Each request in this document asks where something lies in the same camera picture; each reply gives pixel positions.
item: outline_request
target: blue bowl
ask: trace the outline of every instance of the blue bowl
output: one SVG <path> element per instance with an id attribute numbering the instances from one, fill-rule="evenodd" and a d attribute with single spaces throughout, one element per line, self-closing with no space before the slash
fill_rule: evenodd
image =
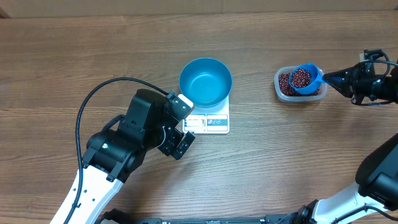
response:
<path id="1" fill-rule="evenodd" d="M 292 85 L 293 73 L 300 68 L 308 70 L 311 74 L 311 84 L 309 84 L 308 86 L 303 87 L 303 88 L 297 88 Z M 300 93 L 301 95 L 304 95 L 304 96 L 311 95 L 312 93 L 317 91 L 322 83 L 323 83 L 323 80 L 322 80 L 322 76 L 319 72 L 319 68 L 316 65 L 314 65 L 313 63 L 306 63 L 306 64 L 298 66 L 289 76 L 289 85 L 297 93 Z"/>
<path id="2" fill-rule="evenodd" d="M 182 70 L 180 89 L 195 106 L 211 108 L 229 95 L 232 89 L 232 75 L 219 60 L 198 58 Z"/>

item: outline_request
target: plastic container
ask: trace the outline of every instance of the plastic container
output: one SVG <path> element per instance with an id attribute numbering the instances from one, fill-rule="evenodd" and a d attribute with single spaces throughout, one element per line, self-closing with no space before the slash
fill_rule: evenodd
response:
<path id="1" fill-rule="evenodd" d="M 322 83 L 319 90 L 319 95 L 317 96 L 286 96 L 283 94 L 279 88 L 279 75 L 285 73 L 292 73 L 298 66 L 289 66 L 283 67 L 279 69 L 279 71 L 275 74 L 274 84 L 275 84 L 275 91 L 278 97 L 278 100 L 284 103 L 305 103 L 311 101 L 317 101 L 325 97 L 326 92 L 328 91 L 328 85 L 326 83 Z M 320 74 L 323 76 L 325 73 L 322 69 L 319 69 Z"/>

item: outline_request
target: red beans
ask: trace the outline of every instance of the red beans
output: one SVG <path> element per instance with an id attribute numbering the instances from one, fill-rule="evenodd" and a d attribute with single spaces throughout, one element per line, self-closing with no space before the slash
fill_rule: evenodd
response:
<path id="1" fill-rule="evenodd" d="M 296 91 L 289 84 L 290 74 L 280 74 L 279 75 L 279 88 L 283 94 L 286 96 L 297 96 Z"/>
<path id="2" fill-rule="evenodd" d="M 293 74 L 292 76 L 292 84 L 294 86 L 297 86 L 299 88 L 305 87 L 307 85 L 309 85 L 311 83 L 311 76 L 309 76 L 309 80 L 308 77 L 306 77 L 305 72 L 302 72 L 302 70 L 304 71 L 304 69 L 299 69 L 300 72 L 298 72 L 297 74 Z M 279 88 L 281 90 L 281 92 L 286 95 L 286 96 L 300 96 L 289 84 L 289 73 L 286 74 L 280 74 L 278 79 L 279 79 Z M 312 96 L 317 96 L 319 95 L 320 90 L 318 89 L 315 93 L 312 93 Z"/>
<path id="3" fill-rule="evenodd" d="M 311 84 L 311 74 L 307 69 L 299 68 L 292 75 L 292 86 L 303 88 Z"/>

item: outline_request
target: white scale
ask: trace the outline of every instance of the white scale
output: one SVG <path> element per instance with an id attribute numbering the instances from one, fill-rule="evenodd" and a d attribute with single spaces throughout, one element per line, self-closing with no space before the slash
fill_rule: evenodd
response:
<path id="1" fill-rule="evenodd" d="M 182 121 L 182 131 L 194 134 L 229 133 L 229 96 L 212 108 L 196 108 Z"/>

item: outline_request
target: wooden table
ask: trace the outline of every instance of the wooden table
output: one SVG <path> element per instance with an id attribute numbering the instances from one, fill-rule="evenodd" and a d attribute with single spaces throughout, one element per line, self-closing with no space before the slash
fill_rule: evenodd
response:
<path id="1" fill-rule="evenodd" d="M 353 106 L 330 87 L 318 103 L 280 103 L 274 75 L 305 62 L 350 67 L 364 49 L 396 60 L 397 24 L 397 11 L 1 19 L 0 223 L 52 219 L 76 175 L 75 119 L 91 89 L 129 76 L 178 91 L 181 69 L 198 57 L 233 73 L 231 132 L 197 136 L 180 161 L 150 151 L 105 211 L 261 217 L 334 195 L 397 132 L 398 106 Z M 138 88 L 118 82 L 90 100 L 83 146 Z"/>

